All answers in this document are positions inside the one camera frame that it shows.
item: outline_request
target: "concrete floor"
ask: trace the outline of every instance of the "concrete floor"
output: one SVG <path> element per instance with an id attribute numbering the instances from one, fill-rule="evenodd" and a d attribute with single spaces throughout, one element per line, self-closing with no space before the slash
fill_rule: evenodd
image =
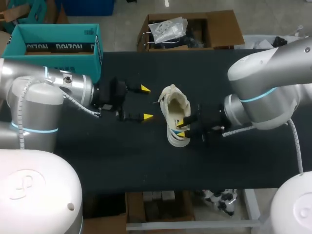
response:
<path id="1" fill-rule="evenodd" d="M 312 35 L 312 2 L 304 0 L 137 0 L 127 3 L 116 0 L 114 14 L 108 17 L 70 17 L 71 23 L 99 23 L 105 51 L 135 51 L 136 39 L 149 13 L 206 12 L 233 9 L 241 31 L 246 34 L 288 35 L 299 25 Z M 276 189 L 255 190 L 260 211 L 264 211 Z M 234 217 L 216 212 L 195 202 L 196 220 L 246 219 L 242 199 L 237 203 Z M 188 230 L 174 233 L 248 234 L 248 229 Z"/>

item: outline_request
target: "brown cardboard box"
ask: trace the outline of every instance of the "brown cardboard box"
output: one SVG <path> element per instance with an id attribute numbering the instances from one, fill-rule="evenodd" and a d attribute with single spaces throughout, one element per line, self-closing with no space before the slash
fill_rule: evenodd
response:
<path id="1" fill-rule="evenodd" d="M 144 223 L 148 222 L 177 222 L 177 221 L 193 221 L 194 211 L 189 191 L 175 192 L 175 201 L 157 201 L 160 210 L 171 207 L 175 211 L 179 210 L 177 217 L 168 219 L 153 219 L 148 220 L 145 213 L 143 193 L 127 193 L 128 199 L 128 222 L 129 223 Z"/>
<path id="2" fill-rule="evenodd" d="M 58 12 L 57 6 L 54 0 L 46 0 L 47 12 L 45 14 L 44 23 L 69 23 L 64 7 L 61 4 L 60 12 Z"/>
<path id="3" fill-rule="evenodd" d="M 21 17 L 25 17 L 30 12 L 30 5 L 28 3 L 19 5 L 0 12 L 0 21 L 11 22 Z"/>
<path id="4" fill-rule="evenodd" d="M 195 39 L 204 43 L 204 48 L 188 48 L 188 50 L 207 50 L 233 48 L 234 45 L 244 44 L 244 39 L 238 26 L 233 10 L 203 12 L 203 13 L 176 13 L 176 14 L 149 14 L 137 37 L 138 51 L 166 51 L 154 49 L 151 44 L 153 36 L 143 33 L 149 32 L 148 24 L 162 22 L 177 17 L 188 20 L 188 28 L 192 28 Z"/>
<path id="5" fill-rule="evenodd" d="M 124 195 L 124 202 L 120 204 L 124 206 L 124 209 L 116 209 L 112 211 L 114 215 L 106 217 L 94 217 L 83 220 L 83 232 L 84 234 L 126 234 L 126 222 L 127 222 L 127 196 Z M 107 202 L 110 202 L 110 198 L 102 197 L 87 197 L 84 198 L 84 217 L 94 216 L 101 211 L 105 211 L 105 208 L 111 210 L 111 207 L 107 207 Z M 101 205 L 101 199 L 106 199 L 106 205 Z"/>

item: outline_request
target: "white cable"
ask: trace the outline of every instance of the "white cable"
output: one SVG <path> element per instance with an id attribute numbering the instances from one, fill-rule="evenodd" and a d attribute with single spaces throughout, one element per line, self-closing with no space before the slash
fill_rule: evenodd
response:
<path id="1" fill-rule="evenodd" d="M 296 152 L 297 152 L 297 161 L 298 161 L 299 172 L 300 172 L 300 174 L 303 174 L 303 166 L 302 166 L 302 158 L 301 158 L 301 149 L 300 149 L 300 143 L 299 143 L 298 133 L 297 133 L 297 130 L 296 130 L 296 127 L 295 127 L 295 125 L 294 125 L 293 120 L 292 120 L 292 119 L 288 120 L 288 123 L 289 123 L 290 127 L 292 128 L 292 134 L 293 134 L 294 143 L 295 143 Z"/>
<path id="2" fill-rule="evenodd" d="M 246 128 L 240 128 L 240 129 L 236 129 L 236 130 L 233 130 L 233 131 L 229 131 L 229 132 L 223 133 L 222 136 L 223 137 L 228 137 L 228 136 L 231 136 L 233 134 L 241 133 L 241 132 L 248 131 L 248 130 L 251 130 L 251 129 L 254 129 L 254 128 L 255 128 L 255 126 L 250 126 L 250 127 L 246 127 Z"/>
<path id="3" fill-rule="evenodd" d="M 75 99 L 73 99 L 71 96 L 69 96 L 67 93 L 65 93 L 63 90 L 63 95 L 64 97 L 66 97 L 68 100 L 70 100 L 72 103 L 74 103 L 79 109 L 83 110 L 84 112 L 91 114 L 95 117 L 100 117 L 100 112 L 94 112 L 94 111 L 90 111 L 87 108 L 85 108 L 83 105 L 81 105 L 79 102 L 77 102 Z"/>
<path id="4" fill-rule="evenodd" d="M 26 93 L 29 89 L 29 87 L 38 79 L 31 78 L 27 84 L 25 85 L 21 95 L 19 96 L 18 100 L 18 118 L 17 118 L 17 126 L 19 129 L 19 148 L 21 150 L 25 149 L 25 140 L 24 140 L 24 128 L 23 128 L 23 120 L 22 120 L 22 107 L 23 107 L 23 101 L 26 96 Z"/>

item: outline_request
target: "cardboard box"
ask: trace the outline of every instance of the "cardboard box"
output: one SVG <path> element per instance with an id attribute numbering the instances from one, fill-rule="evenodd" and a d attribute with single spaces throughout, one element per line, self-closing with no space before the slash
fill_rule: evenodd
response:
<path id="1" fill-rule="evenodd" d="M 126 234 L 127 196 L 84 197 L 83 234 Z"/>
<path id="2" fill-rule="evenodd" d="M 61 4 L 60 12 L 58 12 L 57 6 L 54 0 L 46 0 L 47 12 L 45 14 L 43 23 L 69 23 L 64 7 Z"/>
<path id="3" fill-rule="evenodd" d="M 19 24 L 38 24 L 43 23 L 47 5 L 44 0 L 10 0 L 7 11 L 12 11 L 12 8 L 30 3 L 31 9 L 25 18 L 20 18 L 23 14 L 16 14 L 15 17 L 10 18 L 11 22 L 2 22 L 6 32 L 12 33 L 15 26 Z"/>
<path id="4" fill-rule="evenodd" d="M 98 24 L 17 25 L 2 57 L 88 75 L 101 75 L 103 45 Z"/>
<path id="5" fill-rule="evenodd" d="M 234 45 L 245 43 L 233 10 L 203 13 L 149 14 L 138 35 L 137 50 L 140 52 L 165 51 L 166 49 L 155 49 L 152 44 L 148 44 L 148 42 L 154 41 L 153 35 L 142 35 L 150 32 L 148 24 L 177 17 L 186 18 L 189 23 L 188 29 L 192 29 L 194 38 L 204 44 L 204 48 L 188 48 L 188 50 L 229 49 L 234 48 Z"/>
<path id="6" fill-rule="evenodd" d="M 177 222 L 193 221 L 194 211 L 189 191 L 175 192 L 175 200 L 172 201 L 143 201 L 143 193 L 128 193 L 128 222 L 144 223 L 148 222 Z M 168 213 L 171 218 L 153 218 L 149 219 L 146 208 L 152 203 L 156 204 L 159 212 Z"/>

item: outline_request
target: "shoe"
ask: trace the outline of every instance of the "shoe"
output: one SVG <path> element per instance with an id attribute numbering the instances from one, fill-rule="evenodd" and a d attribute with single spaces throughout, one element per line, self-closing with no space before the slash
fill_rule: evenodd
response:
<path id="1" fill-rule="evenodd" d="M 176 126 L 184 117 L 191 115 L 190 102 L 174 84 L 166 87 L 161 92 L 158 102 L 167 121 L 168 141 L 175 147 L 186 146 L 190 143 L 190 139 L 177 134 L 189 130 L 190 126 L 182 128 L 177 128 Z"/>

